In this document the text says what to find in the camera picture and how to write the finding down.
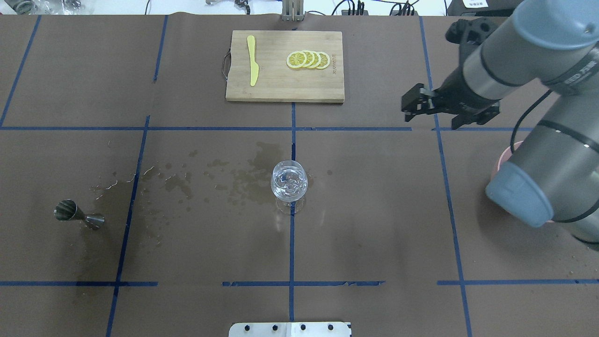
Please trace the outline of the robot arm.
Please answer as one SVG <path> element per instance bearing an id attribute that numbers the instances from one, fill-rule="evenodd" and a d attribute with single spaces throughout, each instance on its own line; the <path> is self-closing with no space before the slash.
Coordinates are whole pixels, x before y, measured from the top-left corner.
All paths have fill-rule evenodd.
<path id="1" fill-rule="evenodd" d="M 502 99 L 538 80 L 558 98 L 486 186 L 522 222 L 548 222 L 591 249 L 599 242 L 598 2 L 525 0 L 506 21 L 459 19 L 446 39 L 459 64 L 437 89 L 402 96 L 405 120 L 453 115 L 451 128 L 488 123 Z"/>

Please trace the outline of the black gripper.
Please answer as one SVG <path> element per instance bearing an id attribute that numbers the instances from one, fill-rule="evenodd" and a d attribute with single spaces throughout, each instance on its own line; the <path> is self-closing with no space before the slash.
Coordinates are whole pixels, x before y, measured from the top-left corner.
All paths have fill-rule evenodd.
<path id="1" fill-rule="evenodd" d="M 487 124 L 500 114 L 500 103 L 475 93 L 467 85 L 462 68 L 456 68 L 439 88 L 431 90 L 417 83 L 402 96 L 405 117 L 434 115 L 438 110 L 455 115 L 451 128 L 458 129 L 472 123 Z"/>

